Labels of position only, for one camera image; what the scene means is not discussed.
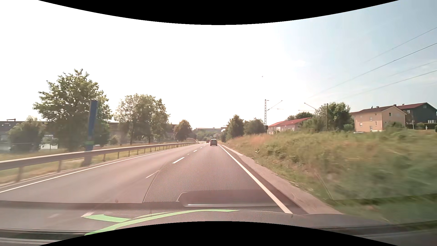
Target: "car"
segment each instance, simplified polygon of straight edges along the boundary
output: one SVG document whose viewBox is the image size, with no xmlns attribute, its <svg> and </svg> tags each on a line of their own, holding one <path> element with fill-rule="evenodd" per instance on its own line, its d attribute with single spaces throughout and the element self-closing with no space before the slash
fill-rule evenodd
<svg viewBox="0 0 437 246">
<path fill-rule="evenodd" d="M 217 146 L 217 139 L 211 139 L 211 142 L 209 142 L 209 146 L 215 145 Z"/>
</svg>

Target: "grass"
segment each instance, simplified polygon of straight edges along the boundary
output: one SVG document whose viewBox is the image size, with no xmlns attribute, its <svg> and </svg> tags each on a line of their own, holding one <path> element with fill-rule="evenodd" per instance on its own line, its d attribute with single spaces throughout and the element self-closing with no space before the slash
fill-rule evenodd
<svg viewBox="0 0 437 246">
<path fill-rule="evenodd" d="M 378 202 L 437 193 L 435 131 L 284 132 L 239 137 L 224 145 L 343 213 L 396 223 L 437 219 L 435 199 Z M 362 199 L 374 200 L 366 204 Z"/>
<path fill-rule="evenodd" d="M 132 146 L 142 146 L 144 144 L 133 144 Z M 126 144 L 124 146 L 105 146 L 103 148 L 117 148 L 117 147 L 128 147 L 130 145 Z M 163 150 L 166 149 L 166 147 L 158 147 L 156 149 L 156 151 L 159 150 Z M 120 152 L 119 155 L 117 152 L 115 153 L 110 153 L 110 154 L 106 154 L 105 155 L 105 161 L 110 161 L 110 160 L 116 160 L 117 157 L 118 158 L 125 158 L 128 156 L 134 156 L 134 155 L 142 155 L 142 154 L 146 154 L 146 153 L 150 153 L 150 152 L 154 152 L 155 148 L 146 148 L 146 149 L 140 149 L 138 151 L 124 151 L 124 152 Z M 64 153 L 64 150 L 60 150 L 57 151 L 55 153 L 55 151 L 51 151 L 49 154 L 46 155 L 53 155 L 53 154 L 60 154 L 60 153 Z M 14 154 L 10 154 L 7 157 L 17 157 L 17 158 L 25 158 L 25 157 L 31 157 L 31 156 L 38 156 L 38 155 L 14 155 Z M 83 158 L 77 158 L 77 159 L 71 159 L 71 160 L 65 160 L 62 161 L 61 164 L 61 170 L 70 170 L 70 169 L 74 169 L 74 168 L 78 168 L 80 167 L 81 163 L 83 162 Z M 97 164 L 103 162 L 103 155 L 96 155 L 93 156 L 91 159 L 91 164 Z M 34 177 L 38 177 L 38 176 L 43 176 L 43 175 L 47 175 L 47 174 L 51 174 L 51 173 L 55 173 L 57 172 L 59 167 L 59 163 L 58 162 L 50 162 L 50 163 L 43 163 L 43 164 L 37 164 L 37 165 L 31 165 L 31 166 L 26 166 L 23 168 L 23 173 L 22 173 L 22 179 L 29 179 L 29 178 L 34 178 Z M 10 182 L 14 182 L 17 179 L 17 175 L 18 175 L 18 168 L 15 169 L 8 169 L 8 170 L 1 170 L 0 171 L 0 184 L 5 184 L 5 183 L 10 183 Z"/>
</svg>

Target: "guardrail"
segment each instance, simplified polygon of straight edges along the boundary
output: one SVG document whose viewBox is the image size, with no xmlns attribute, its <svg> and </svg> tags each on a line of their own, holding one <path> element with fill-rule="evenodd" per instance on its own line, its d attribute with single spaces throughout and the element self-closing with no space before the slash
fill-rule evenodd
<svg viewBox="0 0 437 246">
<path fill-rule="evenodd" d="M 91 158 L 92 156 L 103 155 L 103 161 L 105 161 L 106 154 L 118 153 L 117 159 L 119 159 L 120 152 L 129 151 L 129 154 L 128 154 L 128 157 L 129 157 L 131 154 L 131 151 L 135 151 L 135 150 L 137 151 L 137 155 L 138 155 L 139 150 L 141 150 L 141 149 L 144 149 L 144 153 L 145 153 L 146 149 L 148 149 L 148 148 L 150 149 L 150 152 L 152 152 L 153 148 L 155 148 L 155 151 L 156 151 L 156 148 L 159 148 L 159 150 L 160 150 L 161 147 L 166 147 L 168 149 L 169 147 L 177 148 L 179 146 L 186 146 L 186 145 L 191 145 L 191 144 L 199 144 L 199 142 L 132 146 L 132 147 L 100 149 L 100 150 L 92 150 L 92 151 L 71 152 L 71 153 L 63 153 L 63 154 L 55 154 L 55 155 L 43 155 L 43 156 L 35 156 L 35 157 L 29 157 L 29 158 L 13 159 L 13 160 L 0 161 L 0 171 L 19 168 L 18 176 L 16 179 L 16 181 L 18 182 L 21 180 L 21 177 L 23 174 L 23 167 L 25 167 L 25 166 L 31 166 L 31 165 L 37 165 L 37 164 L 43 164 L 43 163 L 49 163 L 49 162 L 59 162 L 57 172 L 60 172 L 61 167 L 62 167 L 62 161 L 64 161 L 64 160 L 70 160 L 70 159 L 76 159 L 76 158 L 86 158 L 86 157 Z"/>
</svg>

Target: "blue sign post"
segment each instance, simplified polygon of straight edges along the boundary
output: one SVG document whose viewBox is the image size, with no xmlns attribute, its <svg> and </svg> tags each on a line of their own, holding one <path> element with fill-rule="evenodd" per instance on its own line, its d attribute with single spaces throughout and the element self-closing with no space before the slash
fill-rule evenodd
<svg viewBox="0 0 437 246">
<path fill-rule="evenodd" d="M 87 137 L 87 141 L 85 142 L 85 151 L 93 150 L 94 125 L 96 123 L 97 106 L 98 106 L 97 100 L 90 101 L 90 113 L 88 115 L 88 137 Z M 83 165 L 89 165 L 90 163 L 91 163 L 91 156 L 85 157 Z"/>
</svg>

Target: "bright sky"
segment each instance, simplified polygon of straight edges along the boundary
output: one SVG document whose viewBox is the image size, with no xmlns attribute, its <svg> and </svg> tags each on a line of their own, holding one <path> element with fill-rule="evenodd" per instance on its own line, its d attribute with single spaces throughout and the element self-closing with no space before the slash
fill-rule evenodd
<svg viewBox="0 0 437 246">
<path fill-rule="evenodd" d="M 193 128 L 243 119 L 284 120 L 298 110 L 345 102 L 437 107 L 437 45 L 319 92 L 437 42 L 437 1 L 399 0 L 346 13 L 256 25 L 183 25 L 108 16 L 41 1 L 0 3 L 0 120 L 37 116 L 32 104 L 62 72 L 90 74 L 115 111 L 125 95 L 162 98 L 170 122 Z"/>
</svg>

